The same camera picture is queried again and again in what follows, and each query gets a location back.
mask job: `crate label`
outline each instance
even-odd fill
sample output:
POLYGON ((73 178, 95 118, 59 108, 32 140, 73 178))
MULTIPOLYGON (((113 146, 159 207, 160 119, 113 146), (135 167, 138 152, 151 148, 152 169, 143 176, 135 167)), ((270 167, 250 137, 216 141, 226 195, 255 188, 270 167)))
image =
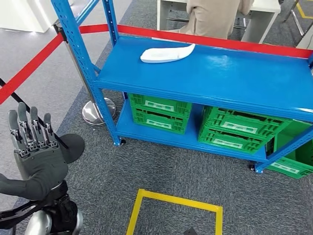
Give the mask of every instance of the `crate label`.
POLYGON ((166 129, 170 129, 170 130, 172 129, 172 125, 170 125, 170 124, 165 124, 165 123, 158 122, 158 121, 153 121, 153 120, 147 119, 147 121, 146 123, 149 124, 149 125, 153 125, 153 126, 158 126, 158 127, 166 128, 166 129))
POLYGON ((286 171, 294 173, 294 174, 298 174, 299 172, 299 170, 293 169, 293 168, 290 168, 285 165, 281 165, 278 163, 273 163, 273 164, 271 164, 271 166, 274 166, 274 167, 282 169, 282 170, 286 170, 286 171))
POLYGON ((174 112, 174 107, 170 105, 164 105, 164 104, 158 104, 155 102, 151 102, 149 100, 146 100, 145 102, 145 106, 152 107, 152 108, 156 108, 156 109, 162 109, 166 111, 170 111, 174 112))
POLYGON ((252 133, 252 134, 256 134, 258 131, 257 128, 250 127, 250 126, 241 126, 241 125, 231 123, 228 121, 224 122, 224 124, 222 127, 228 128, 228 129, 233 129, 233 130, 237 130, 237 131, 248 132, 248 133, 252 133))
POLYGON ((223 140, 219 140, 219 139, 214 139, 213 142, 216 144, 229 146, 232 148, 240 148, 240 149, 243 148, 243 144, 239 144, 239 143, 232 143, 232 142, 228 142, 228 141, 223 141, 223 140))

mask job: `red stanchion rope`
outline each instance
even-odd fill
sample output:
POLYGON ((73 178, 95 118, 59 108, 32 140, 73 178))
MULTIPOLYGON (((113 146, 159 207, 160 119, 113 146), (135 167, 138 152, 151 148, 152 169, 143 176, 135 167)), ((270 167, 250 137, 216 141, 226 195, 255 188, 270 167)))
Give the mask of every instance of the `red stanchion rope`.
POLYGON ((38 54, 35 56, 33 59, 25 65, 20 71, 17 73, 15 76, 8 81, 5 86, 3 86, 0 90, 0 104, 2 104, 13 92, 29 77, 32 73, 39 67, 42 62, 47 59, 50 54, 54 50, 58 47, 63 38, 60 34, 57 35, 55 38, 52 39, 51 42, 44 47, 38 54))
MULTIPOLYGON (((107 24, 96 24, 96 25, 86 25, 79 27, 81 33, 99 33, 109 31, 107 24)), ((255 44, 255 43, 246 43, 233 40, 225 40, 225 39, 216 39, 216 38, 208 38, 203 36, 195 36, 188 34, 173 33, 167 31, 158 31, 147 28, 139 28, 126 25, 118 25, 118 32, 132 34, 143 37, 154 37, 161 38, 186 43, 195 43, 200 45, 210 46, 210 47, 222 47, 233 50, 243 50, 243 51, 251 51, 251 52, 259 52, 265 54, 273 55, 282 55, 282 56, 290 56, 308 59, 313 51, 306 49, 298 49, 293 47, 282 47, 282 46, 274 46, 274 45, 263 45, 263 44, 255 44)), ((0 104, 2 104, 7 98, 11 96, 13 92, 20 86, 23 82, 26 80, 29 76, 33 73, 38 66, 42 64, 50 54, 58 47, 63 38, 60 34, 52 39, 51 42, 47 44, 41 52, 37 54, 35 57, 29 61, 28 64, 22 68, 20 71, 17 73, 15 76, 8 81, 5 86, 0 89, 0 104)))

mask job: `yellow floor tape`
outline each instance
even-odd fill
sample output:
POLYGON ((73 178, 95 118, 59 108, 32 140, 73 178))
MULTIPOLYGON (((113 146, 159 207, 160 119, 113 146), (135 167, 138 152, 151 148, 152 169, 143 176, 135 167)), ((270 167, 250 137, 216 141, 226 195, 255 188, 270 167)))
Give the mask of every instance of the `yellow floor tape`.
POLYGON ((301 7, 301 5, 300 5, 299 2, 298 2, 298 4, 296 4, 296 7, 298 8, 298 10, 300 13, 300 15, 301 15, 302 18, 304 18, 304 19, 313 19, 313 16, 305 16, 305 14, 302 10, 302 8, 301 7))
POLYGON ((135 230, 136 222, 138 218, 140 205, 143 202, 143 197, 155 199, 164 202, 170 202, 175 204, 180 204, 187 207, 193 207, 198 209, 206 210, 209 212, 216 213, 215 222, 215 235, 222 235, 222 231, 222 220, 223 220, 223 208, 208 203, 193 201, 181 197, 174 197, 166 194, 161 194, 156 192, 150 192, 144 189, 139 189, 136 198, 135 204, 133 205, 133 212, 131 213, 130 220, 129 221, 128 228, 126 235, 133 235, 135 230))

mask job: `crate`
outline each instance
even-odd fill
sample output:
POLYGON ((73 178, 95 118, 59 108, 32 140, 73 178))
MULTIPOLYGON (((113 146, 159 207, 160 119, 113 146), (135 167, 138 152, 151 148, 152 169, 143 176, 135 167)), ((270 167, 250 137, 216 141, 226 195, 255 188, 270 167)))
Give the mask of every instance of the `crate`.
POLYGON ((189 118, 174 117, 138 108, 132 108, 132 113, 133 121, 137 124, 177 134, 184 134, 189 121, 189 118))
MULTIPOLYGON (((284 131, 275 137, 274 149, 276 151, 301 132, 311 126, 309 123, 293 120, 284 131)), ((313 172, 313 141, 308 141, 299 148, 272 163, 267 169, 283 173, 292 178, 300 179, 313 172)))
POLYGON ((140 94, 128 94, 132 107, 149 110, 156 113, 175 117, 189 118, 192 110, 192 103, 163 99, 140 94))
POLYGON ((199 142, 241 150, 247 153, 255 153, 262 146, 262 141, 261 140, 214 129, 207 129, 205 132, 199 135, 198 140, 199 142))
POLYGON ((290 122, 290 119, 287 118, 206 106, 201 128, 223 129, 230 133, 265 140, 266 143, 290 122))

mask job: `person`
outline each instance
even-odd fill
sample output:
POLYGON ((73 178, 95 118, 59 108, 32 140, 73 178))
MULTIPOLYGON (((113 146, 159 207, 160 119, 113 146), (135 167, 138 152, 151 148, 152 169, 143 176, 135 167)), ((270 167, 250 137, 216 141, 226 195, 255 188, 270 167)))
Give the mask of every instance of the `person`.
POLYGON ((238 11, 247 15, 254 0, 187 0, 189 22, 179 33, 227 39, 238 11))

